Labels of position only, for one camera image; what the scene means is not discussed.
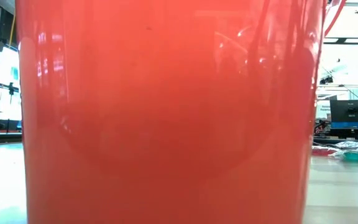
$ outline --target window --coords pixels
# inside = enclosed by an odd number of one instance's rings
[[[19,54],[7,47],[0,52],[0,84],[20,88],[19,78]]]
[[[13,83],[16,91],[9,94],[9,84]],[[22,108],[19,76],[19,54],[9,48],[0,52],[0,120],[21,121]]]

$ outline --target ceiling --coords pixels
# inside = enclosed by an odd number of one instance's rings
[[[358,14],[355,12],[354,7],[345,7],[328,36],[358,37]],[[327,75],[334,77],[335,84],[358,85],[358,45],[324,45],[319,77]]]
[[[15,0],[0,0],[0,6],[13,14],[15,11]]]

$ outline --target computer monitor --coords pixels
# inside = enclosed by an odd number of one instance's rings
[[[330,100],[332,122],[358,122],[358,100]]]

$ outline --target gray floor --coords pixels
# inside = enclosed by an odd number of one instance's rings
[[[22,144],[0,145],[0,223],[26,223]],[[358,164],[313,157],[304,224],[358,223]]]

